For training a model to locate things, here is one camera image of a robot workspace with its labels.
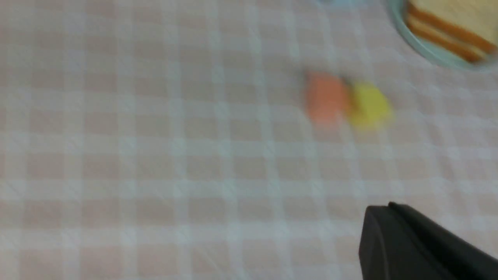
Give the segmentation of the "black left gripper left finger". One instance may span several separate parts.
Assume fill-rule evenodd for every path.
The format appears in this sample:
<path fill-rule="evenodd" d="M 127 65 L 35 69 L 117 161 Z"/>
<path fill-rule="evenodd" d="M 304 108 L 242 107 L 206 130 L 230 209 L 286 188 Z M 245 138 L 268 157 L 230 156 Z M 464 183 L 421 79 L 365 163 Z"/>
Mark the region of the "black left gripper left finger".
<path fill-rule="evenodd" d="M 387 206 L 368 206 L 359 262 L 364 280 L 455 280 Z"/>

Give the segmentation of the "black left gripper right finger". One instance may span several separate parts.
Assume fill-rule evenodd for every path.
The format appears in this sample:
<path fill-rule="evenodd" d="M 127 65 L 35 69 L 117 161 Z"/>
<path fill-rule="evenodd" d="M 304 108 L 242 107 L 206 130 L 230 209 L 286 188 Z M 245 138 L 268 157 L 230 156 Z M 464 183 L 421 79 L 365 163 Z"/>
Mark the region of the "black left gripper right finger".
<path fill-rule="evenodd" d="M 429 255 L 457 280 L 496 280 L 497 259 L 473 246 L 409 205 L 389 202 Z"/>

